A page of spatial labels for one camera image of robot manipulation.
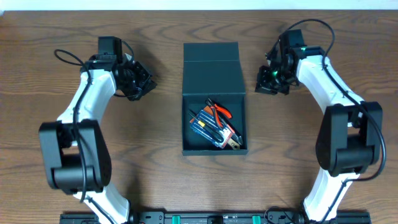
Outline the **orange black handled pliers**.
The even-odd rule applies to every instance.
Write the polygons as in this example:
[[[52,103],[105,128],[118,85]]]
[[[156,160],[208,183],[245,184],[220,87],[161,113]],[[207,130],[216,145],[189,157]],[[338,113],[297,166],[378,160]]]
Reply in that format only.
[[[231,119],[233,117],[232,114],[227,109],[223,108],[222,106],[218,106],[210,98],[208,98],[205,101],[205,103],[212,110],[214,121],[215,121],[217,127],[219,127],[220,129],[223,127],[223,125],[221,124],[221,118],[218,114],[219,112],[221,114],[225,115],[228,119]]]

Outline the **black cardboard box with lid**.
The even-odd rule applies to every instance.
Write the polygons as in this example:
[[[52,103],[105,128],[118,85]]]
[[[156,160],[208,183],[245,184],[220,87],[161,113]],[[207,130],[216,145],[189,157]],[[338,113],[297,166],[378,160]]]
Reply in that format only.
[[[246,89],[236,42],[184,43],[182,84],[182,154],[184,156],[245,155],[248,153],[246,131]],[[221,149],[191,128],[196,121],[190,113],[200,114],[211,99],[228,110],[226,122],[241,136],[241,146]]]

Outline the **black yellow handled screwdriver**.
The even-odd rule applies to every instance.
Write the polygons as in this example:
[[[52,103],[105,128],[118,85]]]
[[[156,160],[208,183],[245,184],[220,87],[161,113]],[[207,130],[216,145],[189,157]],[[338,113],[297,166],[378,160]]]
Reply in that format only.
[[[198,122],[198,124],[205,130],[208,132],[208,134],[211,136],[212,139],[214,139],[216,142],[218,143],[223,143],[224,138],[223,136],[217,132],[215,129],[213,129],[212,127],[210,127],[208,124],[206,124],[205,122],[203,122],[202,120],[198,119],[194,114],[189,113],[189,115]]]

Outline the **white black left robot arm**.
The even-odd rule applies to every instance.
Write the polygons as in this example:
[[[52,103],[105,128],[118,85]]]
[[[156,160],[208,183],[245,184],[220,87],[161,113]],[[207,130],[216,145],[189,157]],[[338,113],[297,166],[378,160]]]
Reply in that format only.
[[[139,100],[156,84],[134,56],[102,53],[79,60],[80,84],[66,110],[39,128],[47,182],[86,204],[100,223],[133,223],[131,204],[111,182],[112,164],[100,124],[117,91]]]

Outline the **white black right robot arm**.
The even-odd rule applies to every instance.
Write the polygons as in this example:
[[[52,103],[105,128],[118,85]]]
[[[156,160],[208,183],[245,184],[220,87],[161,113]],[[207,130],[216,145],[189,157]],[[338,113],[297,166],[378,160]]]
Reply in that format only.
[[[385,166],[381,105],[357,95],[321,47],[273,47],[266,59],[269,64],[259,70],[257,92],[286,95],[292,85],[303,84],[323,113],[315,144],[320,170],[295,222],[337,222],[338,206],[351,185],[375,179]]]

